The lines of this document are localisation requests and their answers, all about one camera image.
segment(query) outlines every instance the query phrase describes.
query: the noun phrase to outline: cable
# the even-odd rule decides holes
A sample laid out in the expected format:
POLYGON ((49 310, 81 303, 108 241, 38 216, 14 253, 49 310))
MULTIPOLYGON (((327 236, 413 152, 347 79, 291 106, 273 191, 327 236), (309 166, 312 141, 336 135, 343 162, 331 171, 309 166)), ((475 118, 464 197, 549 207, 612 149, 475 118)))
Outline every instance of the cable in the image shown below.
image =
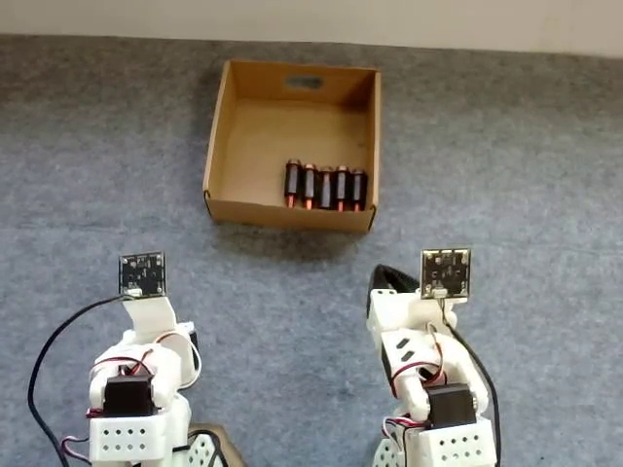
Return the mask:
POLYGON ((30 381, 28 383, 28 395, 27 395, 28 409, 30 410, 30 413, 32 413, 32 416, 37 422, 37 424, 39 425, 39 427, 45 433, 46 437, 48 437, 48 439, 50 440, 50 443, 52 443, 55 449, 56 455, 58 456, 58 460, 60 461, 60 465, 62 465, 62 467, 69 467, 67 456, 65 455, 65 452, 63 452, 62 446, 58 442, 58 439, 56 438, 54 432, 52 431, 50 426, 48 426, 46 421, 43 419, 43 417, 37 410, 37 406, 35 405, 35 400, 34 400, 35 385, 37 383, 37 377, 39 376, 39 370, 41 369, 41 365, 43 364, 43 359, 45 358, 46 354, 50 350, 50 347, 52 346, 56 338, 60 335, 60 333, 62 333, 71 323, 73 323, 80 316, 82 316, 87 311, 90 311, 98 306, 110 304, 112 302, 116 302, 119 300, 124 300, 126 297, 127 296, 120 295, 117 297, 113 297, 112 299, 102 300, 100 302, 95 302, 94 304, 85 306, 84 308, 76 311, 73 315, 67 318, 60 326, 58 326, 55 329, 55 331, 52 333, 52 335, 48 338, 46 343, 44 343, 43 347, 41 348, 41 351, 39 352, 39 355, 37 356, 35 365, 32 368, 30 381))
POLYGON ((404 372, 406 372, 407 370, 410 370, 414 367, 423 367, 426 365, 430 365, 431 367, 435 367, 437 370, 435 370, 435 373, 433 374, 433 377, 431 377, 431 380, 428 382, 433 382, 435 381, 441 374, 439 373, 439 365, 433 362, 412 362, 412 363, 408 363, 407 365, 405 365, 404 367, 400 367, 396 373, 393 374, 393 376, 391 377, 391 379, 389 380, 389 386, 391 387, 391 394, 393 394, 393 397, 398 397, 396 394, 396 378, 399 377, 400 375, 402 375, 404 372))
POLYGON ((145 365, 145 363, 141 360, 138 360, 137 358, 133 358, 133 357, 126 357, 123 355, 119 355, 119 356, 115 356, 115 357, 107 357, 107 358, 102 358, 101 360, 96 361, 92 368, 91 368, 91 374, 92 372, 95 370, 95 368, 99 365, 101 365, 102 363, 110 363, 110 362, 131 362, 136 364, 136 367, 142 367, 145 369, 145 371, 149 374, 152 375, 153 372, 149 369, 149 367, 147 365, 145 365))
POLYGON ((193 384, 195 384, 197 382, 197 380, 199 379, 199 376, 202 374, 202 357, 199 355, 199 350, 193 344, 193 342, 190 340, 190 338, 188 336, 185 336, 184 334, 178 332, 178 331, 167 331, 164 334, 162 334, 162 335, 158 336, 157 338, 155 338, 154 339, 154 343, 160 343, 160 342, 164 341, 166 338, 168 338, 170 336, 179 336, 179 337, 183 338, 188 343, 188 345, 191 346, 191 348, 193 349, 193 353, 197 357, 197 370, 195 371, 195 375, 193 376, 193 378, 190 381, 188 381, 185 384, 182 384, 179 387, 180 389, 188 389, 189 387, 191 387, 193 384))
POLYGON ((89 458, 86 457, 85 455, 80 454, 79 452, 76 452, 75 450, 71 449, 67 444, 68 443, 85 443, 89 440, 89 437, 87 438, 76 438, 75 436, 65 436, 62 441, 60 442, 60 447, 62 448, 63 452, 65 452, 69 457, 73 457, 74 459, 78 459, 78 460, 82 460, 84 463, 91 465, 91 462, 89 461, 89 458))
MULTIPOLYGON (((191 431, 188 434, 188 439, 190 440, 191 438, 195 438, 199 435, 207 435, 212 439, 212 444, 214 445, 214 449, 215 449, 214 454, 217 455, 221 459, 221 463, 223 464, 223 467, 229 467, 229 464, 227 463, 227 459, 225 458, 225 455, 223 454, 223 450, 221 449, 221 439, 218 437, 218 435, 214 433, 212 430, 207 430, 207 429, 199 430, 198 429, 198 430, 191 431)), ((210 467, 211 465, 213 465, 212 460, 208 464, 208 467, 210 467)))
POLYGON ((474 360, 474 362, 476 363, 476 366, 480 370, 480 373, 482 373, 483 377, 485 378, 485 381, 487 382, 487 385, 489 386, 489 390, 491 392, 492 405, 494 406, 495 455, 497 457, 497 463, 495 464, 495 466, 500 467, 501 461, 502 461, 502 439, 501 439, 501 427, 500 427, 500 422, 499 422, 499 403, 497 400, 497 390, 495 389, 494 381, 492 380, 491 376, 489 375, 489 372, 487 372, 487 369, 485 368, 485 365, 480 360, 480 358, 478 357, 474 349, 471 348, 471 346, 465 341, 463 336, 453 327, 453 325, 450 324, 450 322, 448 322, 448 319, 446 318, 446 301, 444 299, 441 299, 439 301, 439 306, 441 307, 441 318, 443 320, 444 325, 446 325, 446 327, 448 328, 450 333, 453 335, 453 337, 463 347, 465 347, 465 349, 467 350, 467 353, 469 353, 469 356, 474 360))

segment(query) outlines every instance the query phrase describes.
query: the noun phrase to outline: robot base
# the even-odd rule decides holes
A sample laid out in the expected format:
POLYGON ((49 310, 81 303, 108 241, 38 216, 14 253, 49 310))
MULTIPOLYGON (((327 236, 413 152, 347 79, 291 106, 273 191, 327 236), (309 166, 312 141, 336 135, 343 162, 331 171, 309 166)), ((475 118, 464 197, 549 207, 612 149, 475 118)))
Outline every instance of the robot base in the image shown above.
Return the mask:
POLYGON ((384 438, 372 467, 495 467, 495 442, 491 422, 414 431, 407 434, 407 461, 396 443, 384 438))

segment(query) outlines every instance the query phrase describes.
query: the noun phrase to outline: box handle hole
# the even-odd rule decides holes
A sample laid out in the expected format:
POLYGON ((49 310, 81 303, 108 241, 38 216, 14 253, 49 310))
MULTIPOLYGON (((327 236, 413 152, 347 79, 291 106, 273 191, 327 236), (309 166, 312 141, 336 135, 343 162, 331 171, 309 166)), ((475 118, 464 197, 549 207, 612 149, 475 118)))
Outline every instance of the box handle hole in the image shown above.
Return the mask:
POLYGON ((285 85, 292 90, 319 90, 324 86, 324 80, 315 75, 290 75, 285 79, 285 85))

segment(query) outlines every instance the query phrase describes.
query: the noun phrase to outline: black cable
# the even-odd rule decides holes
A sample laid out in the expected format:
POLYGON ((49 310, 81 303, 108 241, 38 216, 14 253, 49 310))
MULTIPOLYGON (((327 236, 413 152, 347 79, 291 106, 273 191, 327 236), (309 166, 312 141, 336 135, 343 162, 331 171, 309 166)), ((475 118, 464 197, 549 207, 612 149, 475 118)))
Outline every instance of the black cable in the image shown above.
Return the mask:
MULTIPOLYGON (((212 430, 206 430, 206 429, 198 429, 198 430, 193 430, 188 434, 188 438, 195 438, 198 435, 207 435, 212 439, 212 444, 214 445, 215 448, 215 454, 218 455, 218 457, 221 459, 221 463, 223 464, 223 467, 229 467, 229 464, 227 463, 227 459, 225 458, 225 454, 223 454, 223 450, 221 449, 221 439, 218 437, 218 435, 216 433, 214 433, 212 430)), ((208 467, 213 464, 213 458, 210 461, 210 464, 208 464, 208 467)))
POLYGON ((370 292, 374 289, 392 289, 397 293, 415 292, 420 287, 417 279, 401 270, 386 265, 377 265, 368 283, 368 296, 366 298, 366 319, 370 314, 370 292))
POLYGON ((35 400, 34 400, 35 384, 37 383, 37 377, 39 376, 39 370, 41 369, 41 365, 43 364, 43 359, 45 358, 46 354, 48 353, 48 350, 50 350, 50 347, 52 346, 52 344, 54 343, 58 335, 60 335, 60 333, 62 333, 76 319, 78 319, 80 316, 82 316, 87 311, 93 308, 106 305, 106 304, 110 304, 111 302, 116 302, 118 300, 122 300, 124 297, 125 296, 121 295, 121 296, 113 297, 112 299, 106 299, 100 302, 95 302, 94 304, 85 306, 84 308, 80 309, 79 311, 71 315, 60 326, 58 326, 55 329, 55 331, 52 333, 52 335, 48 338, 46 343, 41 348, 41 351, 39 352, 39 356, 37 357, 37 361, 35 362, 35 365, 32 369, 32 373, 30 375, 30 382, 28 383, 28 397, 27 397, 28 408, 30 409, 30 413, 32 413, 32 416, 34 417, 37 424, 41 427, 43 432, 46 434, 46 436, 50 440, 50 443, 52 443, 56 451, 56 455, 58 456, 58 460, 60 460, 60 465, 62 465, 62 467, 69 467, 67 456, 62 451, 60 443, 58 442, 58 439, 56 438, 54 432, 52 431, 50 426, 48 426, 48 424, 45 422, 45 420, 43 419, 43 417, 37 410, 37 406, 35 405, 35 400))
POLYGON ((476 366, 480 370, 480 373, 485 378, 487 385, 489 386, 489 390, 491 392, 491 401, 494 406, 494 431, 495 431, 495 455, 497 457, 497 463, 495 464, 497 467, 500 467, 502 461, 502 439, 501 439, 501 427, 499 422, 499 404, 497 400, 497 390, 495 389, 494 381, 492 380, 489 372, 487 372, 487 368, 480 360, 476 352, 473 348, 467 343, 467 341, 463 338, 463 336, 455 329, 455 327, 448 322, 446 318, 446 306, 444 301, 442 300, 439 304, 441 306, 441 313, 443 323, 446 325, 450 333, 453 337, 467 350, 469 356, 474 360, 476 366))

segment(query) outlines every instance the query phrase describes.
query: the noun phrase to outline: circuit board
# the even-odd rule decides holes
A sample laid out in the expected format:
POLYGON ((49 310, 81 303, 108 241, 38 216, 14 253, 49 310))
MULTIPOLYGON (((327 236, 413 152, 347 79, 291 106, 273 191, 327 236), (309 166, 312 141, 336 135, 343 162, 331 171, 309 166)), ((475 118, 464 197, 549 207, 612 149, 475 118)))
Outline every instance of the circuit board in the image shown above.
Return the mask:
POLYGON ((136 298, 166 294, 165 253, 141 253, 119 259, 119 293, 136 298))
POLYGON ((471 250, 453 248, 421 252, 421 297, 457 299, 469 296, 471 250))

